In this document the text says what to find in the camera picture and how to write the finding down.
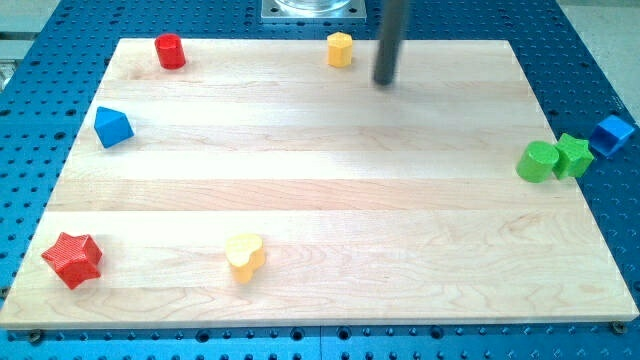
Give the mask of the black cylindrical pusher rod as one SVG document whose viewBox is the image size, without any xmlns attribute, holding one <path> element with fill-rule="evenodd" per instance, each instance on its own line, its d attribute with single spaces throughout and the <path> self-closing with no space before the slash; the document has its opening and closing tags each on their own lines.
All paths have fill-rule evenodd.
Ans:
<svg viewBox="0 0 640 360">
<path fill-rule="evenodd" d="M 378 86 L 390 86 L 394 81 L 407 17 L 408 0 L 388 0 L 384 4 L 372 75 Z"/>
</svg>

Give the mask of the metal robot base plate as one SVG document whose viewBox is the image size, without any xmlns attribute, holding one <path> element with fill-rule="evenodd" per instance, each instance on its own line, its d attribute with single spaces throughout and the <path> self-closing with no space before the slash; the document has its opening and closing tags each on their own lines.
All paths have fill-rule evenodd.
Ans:
<svg viewBox="0 0 640 360">
<path fill-rule="evenodd" d="M 364 0 L 262 0 L 266 20 L 366 19 Z"/>
</svg>

